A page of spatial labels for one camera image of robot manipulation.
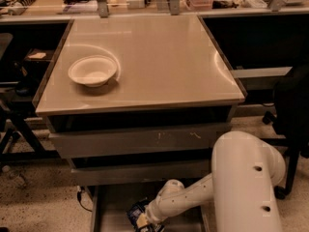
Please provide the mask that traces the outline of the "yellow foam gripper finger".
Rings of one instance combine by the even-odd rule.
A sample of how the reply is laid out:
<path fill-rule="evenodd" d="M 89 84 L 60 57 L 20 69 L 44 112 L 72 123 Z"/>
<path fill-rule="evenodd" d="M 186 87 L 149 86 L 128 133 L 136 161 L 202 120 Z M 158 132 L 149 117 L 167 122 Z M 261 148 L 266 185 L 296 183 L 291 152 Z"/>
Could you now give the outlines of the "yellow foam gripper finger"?
<path fill-rule="evenodd" d="M 141 214 L 138 219 L 136 220 L 136 225 L 138 229 L 141 229 L 145 226 L 147 226 L 149 224 L 146 215 L 145 214 Z"/>

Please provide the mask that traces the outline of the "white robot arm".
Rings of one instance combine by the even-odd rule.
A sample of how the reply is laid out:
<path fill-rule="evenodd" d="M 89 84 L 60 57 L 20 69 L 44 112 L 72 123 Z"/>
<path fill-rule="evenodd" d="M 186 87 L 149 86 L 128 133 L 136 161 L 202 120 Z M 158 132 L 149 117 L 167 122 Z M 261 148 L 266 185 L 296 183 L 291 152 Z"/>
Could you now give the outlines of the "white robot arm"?
<path fill-rule="evenodd" d="M 213 146 L 211 174 L 187 188 L 168 181 L 138 216 L 137 228 L 213 200 L 217 232 L 283 232 L 273 188 L 285 171 L 274 147 L 247 132 L 227 132 Z"/>

